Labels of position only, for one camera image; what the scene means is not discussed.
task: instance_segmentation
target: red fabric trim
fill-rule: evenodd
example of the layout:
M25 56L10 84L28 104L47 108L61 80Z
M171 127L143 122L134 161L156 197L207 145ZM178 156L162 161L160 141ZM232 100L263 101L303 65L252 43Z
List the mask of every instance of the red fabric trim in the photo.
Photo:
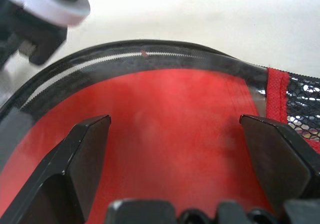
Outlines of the red fabric trim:
M289 74L280 70L268 68L268 84L266 88L266 117L287 124L287 88ZM304 139L315 151L320 154L320 143Z

